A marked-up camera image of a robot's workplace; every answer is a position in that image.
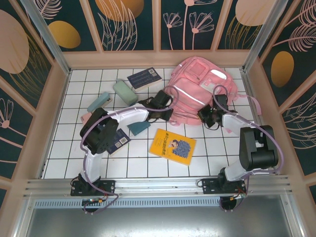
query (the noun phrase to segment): yellow circle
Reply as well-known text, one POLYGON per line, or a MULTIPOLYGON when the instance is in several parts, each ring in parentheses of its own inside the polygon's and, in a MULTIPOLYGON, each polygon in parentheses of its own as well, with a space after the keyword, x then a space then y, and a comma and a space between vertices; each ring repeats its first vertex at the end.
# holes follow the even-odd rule
POLYGON ((0 68, 17 74, 29 61, 29 41, 20 23, 10 14, 0 10, 0 68))
POLYGON ((294 70, 294 59, 286 51, 279 52, 273 59, 271 78, 274 85, 282 87, 290 80, 294 70))
POLYGON ((238 0, 236 19, 245 26, 261 26, 274 3, 275 0, 238 0))
POLYGON ((78 31, 69 23, 54 21, 48 25, 52 35, 59 46, 64 48, 76 48, 80 44, 78 31))
POLYGON ((143 11, 144 0, 95 0, 98 8, 107 18, 114 21, 131 20, 131 17, 124 12, 121 2, 127 13, 130 9, 134 18, 138 17, 143 11))

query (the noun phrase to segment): book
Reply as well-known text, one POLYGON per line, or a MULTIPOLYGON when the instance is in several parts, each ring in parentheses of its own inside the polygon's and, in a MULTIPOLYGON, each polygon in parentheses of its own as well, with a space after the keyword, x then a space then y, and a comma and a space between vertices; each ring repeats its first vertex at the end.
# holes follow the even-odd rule
POLYGON ((135 122, 127 126, 129 130, 133 133, 134 136, 144 131, 146 128, 150 127, 150 123, 147 121, 144 122, 135 122))
POLYGON ((123 146, 130 142, 129 137, 126 135, 125 132, 120 128, 117 130, 117 133, 114 137, 114 143, 110 147, 107 148, 107 152, 109 156, 114 155, 118 150, 120 150, 123 146))
POLYGON ((127 79, 136 92, 162 81, 161 76, 158 75, 154 68, 145 69, 127 77, 127 79))
POLYGON ((190 165, 196 140, 158 129, 149 152, 185 165, 190 165))

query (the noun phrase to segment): black bracket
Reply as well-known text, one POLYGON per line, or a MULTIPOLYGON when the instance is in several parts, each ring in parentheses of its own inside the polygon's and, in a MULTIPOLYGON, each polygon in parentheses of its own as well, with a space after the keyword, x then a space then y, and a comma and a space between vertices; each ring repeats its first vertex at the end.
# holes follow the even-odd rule
MULTIPOLYGON (((96 185, 98 188, 114 193, 115 191, 115 180, 100 180, 98 181, 98 185, 96 185)), ((87 189, 82 185, 81 180, 73 181, 70 196, 103 196, 104 194, 98 190, 95 190, 93 188, 87 189)))
POLYGON ((243 180, 228 182, 221 186, 218 178, 202 179, 201 185, 203 194, 238 194, 238 188, 246 192, 245 182, 243 180))

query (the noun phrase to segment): yellow book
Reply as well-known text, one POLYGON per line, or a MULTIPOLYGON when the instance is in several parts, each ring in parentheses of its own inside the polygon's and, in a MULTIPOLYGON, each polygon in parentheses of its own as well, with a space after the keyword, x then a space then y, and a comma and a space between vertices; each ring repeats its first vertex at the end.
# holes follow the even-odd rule
POLYGON ((185 165, 190 165, 196 140, 158 129, 149 152, 185 165))

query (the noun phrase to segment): dark blue book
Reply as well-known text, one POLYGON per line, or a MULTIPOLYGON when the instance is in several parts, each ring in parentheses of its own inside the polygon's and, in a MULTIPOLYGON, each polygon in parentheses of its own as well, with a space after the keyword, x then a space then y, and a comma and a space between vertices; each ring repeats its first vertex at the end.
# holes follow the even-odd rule
POLYGON ((154 68, 145 69, 127 77, 127 79, 136 92, 162 81, 161 76, 158 75, 154 68))
POLYGON ((129 142, 130 142, 130 139, 126 135, 126 133, 123 132, 122 129, 117 130, 117 133, 115 134, 115 137, 114 137, 113 145, 107 148, 107 152, 109 153, 109 156, 112 156, 114 153, 116 153, 119 149, 121 149, 123 146, 125 146, 129 142))
POLYGON ((136 122, 127 126, 134 136, 144 131, 146 128, 150 127, 150 123, 147 121, 136 122))

